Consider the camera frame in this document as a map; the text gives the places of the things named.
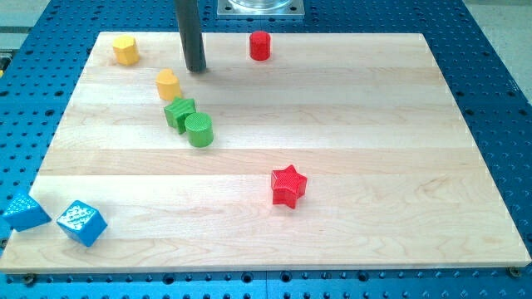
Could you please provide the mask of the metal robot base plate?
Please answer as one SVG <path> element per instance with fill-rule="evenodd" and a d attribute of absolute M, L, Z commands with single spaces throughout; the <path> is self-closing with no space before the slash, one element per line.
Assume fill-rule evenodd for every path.
<path fill-rule="evenodd" d="M 302 19 L 304 0 L 218 0 L 218 19 Z"/>

